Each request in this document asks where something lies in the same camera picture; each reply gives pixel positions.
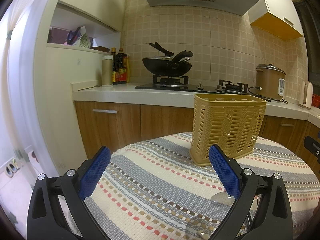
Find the plastic basket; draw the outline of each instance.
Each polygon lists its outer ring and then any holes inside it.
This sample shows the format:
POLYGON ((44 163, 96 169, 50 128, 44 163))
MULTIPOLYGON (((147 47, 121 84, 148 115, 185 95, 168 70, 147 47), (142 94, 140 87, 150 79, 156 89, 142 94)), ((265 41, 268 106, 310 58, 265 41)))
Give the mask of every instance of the plastic basket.
POLYGON ((238 159, 253 151, 267 102, 249 95, 195 94, 190 155, 198 166, 211 166, 209 148, 217 143, 238 159))

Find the rice cooker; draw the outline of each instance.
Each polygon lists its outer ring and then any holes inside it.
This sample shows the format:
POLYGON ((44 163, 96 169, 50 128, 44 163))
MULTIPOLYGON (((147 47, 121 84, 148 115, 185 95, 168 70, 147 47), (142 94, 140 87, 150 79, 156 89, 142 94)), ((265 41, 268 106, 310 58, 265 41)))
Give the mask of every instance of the rice cooker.
POLYGON ((259 64, 256 71, 256 87, 261 87, 257 94, 266 98, 282 100, 286 73, 272 64, 259 64))

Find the white kettle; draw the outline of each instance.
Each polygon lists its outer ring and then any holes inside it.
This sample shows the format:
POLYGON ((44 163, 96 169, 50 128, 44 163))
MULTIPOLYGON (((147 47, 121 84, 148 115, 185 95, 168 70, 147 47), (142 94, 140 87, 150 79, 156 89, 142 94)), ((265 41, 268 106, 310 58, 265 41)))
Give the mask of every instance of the white kettle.
POLYGON ((302 81, 299 105, 310 110, 311 102, 312 102, 312 94, 313 94, 312 83, 307 81, 302 81))

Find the tablecloth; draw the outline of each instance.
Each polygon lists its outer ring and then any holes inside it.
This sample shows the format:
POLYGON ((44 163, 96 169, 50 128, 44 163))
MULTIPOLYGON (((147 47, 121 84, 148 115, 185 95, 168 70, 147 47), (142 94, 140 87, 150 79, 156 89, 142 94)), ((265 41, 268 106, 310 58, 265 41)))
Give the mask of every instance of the tablecloth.
MULTIPOLYGON (((212 167, 194 165, 191 138, 191 133, 169 135, 128 145, 112 155, 92 196, 85 199, 112 240, 205 239, 219 226, 230 206, 211 198, 224 187, 212 167)), ((320 185, 311 169, 290 150, 260 137, 253 153, 237 161, 257 175, 282 175, 296 238, 319 201, 320 185)), ((256 208, 254 201, 252 217, 256 208)), ((69 222, 79 233, 70 215, 69 222)))

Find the sauce bottle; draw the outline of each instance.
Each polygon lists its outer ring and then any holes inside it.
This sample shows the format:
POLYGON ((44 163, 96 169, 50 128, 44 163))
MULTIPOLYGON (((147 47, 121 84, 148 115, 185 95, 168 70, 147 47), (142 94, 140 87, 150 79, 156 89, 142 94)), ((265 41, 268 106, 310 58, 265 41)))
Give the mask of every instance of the sauce bottle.
POLYGON ((127 82, 127 54, 123 52, 123 48, 119 49, 116 55, 116 65, 119 69, 119 84, 127 82))
POLYGON ((111 55, 113 56, 112 61, 112 84, 119 84, 119 69, 116 64, 116 48, 111 48, 111 55))

